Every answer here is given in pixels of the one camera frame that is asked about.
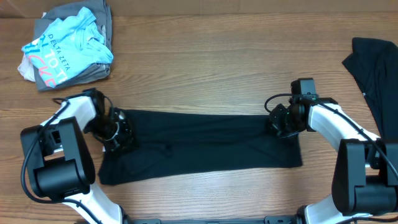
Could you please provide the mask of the black t-shirt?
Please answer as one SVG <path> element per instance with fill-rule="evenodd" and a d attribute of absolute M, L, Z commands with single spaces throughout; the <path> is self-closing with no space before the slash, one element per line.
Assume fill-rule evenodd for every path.
<path fill-rule="evenodd" d="M 280 138 L 266 115 L 123 112 L 134 131 L 119 155 L 105 154 L 103 185 L 119 185 L 171 175 L 302 165 L 296 135 Z"/>

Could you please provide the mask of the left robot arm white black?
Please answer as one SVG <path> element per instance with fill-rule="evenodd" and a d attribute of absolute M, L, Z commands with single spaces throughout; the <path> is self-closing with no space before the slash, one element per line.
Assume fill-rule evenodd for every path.
<path fill-rule="evenodd" d="M 60 109 L 40 125 L 21 131 L 24 161 L 21 185 L 25 194 L 42 204 L 64 204 L 87 223 L 132 223 L 96 183 L 95 166 L 83 135 L 91 133 L 106 156 L 129 152 L 133 128 L 96 88 L 66 98 L 54 98 Z"/>

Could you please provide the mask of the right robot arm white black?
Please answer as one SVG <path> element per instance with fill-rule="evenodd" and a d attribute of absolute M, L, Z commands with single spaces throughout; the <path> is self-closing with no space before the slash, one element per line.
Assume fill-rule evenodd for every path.
<path fill-rule="evenodd" d="M 331 98 L 290 95 L 269 111 L 278 136 L 320 133 L 338 153 L 331 194 L 304 206 L 297 223 L 390 223 L 397 211 L 397 141 L 382 140 L 349 118 Z"/>

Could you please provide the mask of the light blue printed t-shirt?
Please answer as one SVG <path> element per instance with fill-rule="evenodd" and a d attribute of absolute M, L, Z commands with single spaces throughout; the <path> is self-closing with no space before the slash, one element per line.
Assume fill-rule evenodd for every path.
<path fill-rule="evenodd" d="M 55 19 L 38 39 L 23 46 L 46 88 L 78 78 L 93 82 L 109 75 L 113 55 L 95 20 L 95 15 L 82 7 L 75 16 Z"/>

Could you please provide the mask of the white folded garment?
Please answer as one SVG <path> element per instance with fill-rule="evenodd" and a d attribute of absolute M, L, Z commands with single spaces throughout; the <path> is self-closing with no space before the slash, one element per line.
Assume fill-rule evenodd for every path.
<path fill-rule="evenodd" d="M 35 21 L 33 44 L 38 42 L 38 38 L 44 33 L 47 27 L 48 24 L 46 22 L 43 22 L 40 19 Z M 21 64 L 18 66 L 17 70 L 25 80 L 35 82 L 34 66 L 27 58 L 26 54 L 23 55 Z"/>

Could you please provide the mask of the grey folded garment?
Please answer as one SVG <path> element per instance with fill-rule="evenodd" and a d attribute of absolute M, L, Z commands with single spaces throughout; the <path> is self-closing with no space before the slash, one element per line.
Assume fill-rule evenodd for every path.
<path fill-rule="evenodd" d="M 43 18 L 35 20 L 34 39 L 39 38 L 56 18 L 64 20 L 68 16 L 75 16 L 83 7 L 88 8 L 96 17 L 95 23 L 97 28 L 105 38 L 105 46 L 110 49 L 113 35 L 112 16 L 111 8 L 107 5 L 105 0 L 72 2 L 49 10 Z M 86 84 L 100 80 L 106 78 L 110 71 L 111 66 L 109 64 L 94 63 L 76 77 L 57 85 L 55 89 L 67 88 L 73 85 Z"/>

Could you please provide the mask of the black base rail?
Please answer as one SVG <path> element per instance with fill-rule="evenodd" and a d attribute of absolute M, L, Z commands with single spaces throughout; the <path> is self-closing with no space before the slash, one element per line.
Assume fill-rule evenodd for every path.
<path fill-rule="evenodd" d="M 204 219 L 204 220 L 160 220 L 131 219 L 123 221 L 125 224 L 305 224 L 304 217 L 299 215 L 266 216 L 264 218 L 235 218 L 235 219 Z"/>

